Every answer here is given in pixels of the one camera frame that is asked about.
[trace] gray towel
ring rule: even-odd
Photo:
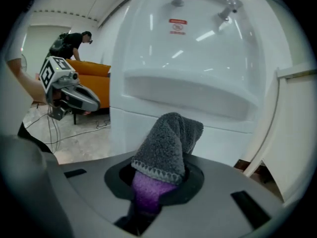
[[[143,174],[171,184],[185,176],[183,153],[191,153],[201,137],[201,122],[178,113],[161,116],[132,159],[131,166]]]

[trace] red warning sticker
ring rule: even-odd
[[[187,21],[186,20],[171,18],[169,20],[169,22],[173,23],[173,25],[172,25],[172,30],[173,31],[170,31],[169,32],[170,34],[180,34],[180,35],[185,35],[186,34],[185,32],[183,32],[183,31],[185,31],[184,25],[187,25]]]

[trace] white urinal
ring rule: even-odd
[[[264,45],[246,10],[226,0],[132,0],[114,50],[112,148],[136,150],[168,112],[198,120],[194,155],[233,166],[246,153],[267,92]]]

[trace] person's arm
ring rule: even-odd
[[[31,95],[33,100],[46,103],[45,92],[41,82],[30,78],[23,70],[21,70],[20,58],[8,61],[7,65],[19,83]]]
[[[73,55],[77,61],[80,61],[79,53],[77,48],[73,48]]]

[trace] orange sofa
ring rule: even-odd
[[[109,108],[110,78],[107,75],[111,66],[89,61],[66,61],[78,72],[80,83],[98,96],[100,108]]]

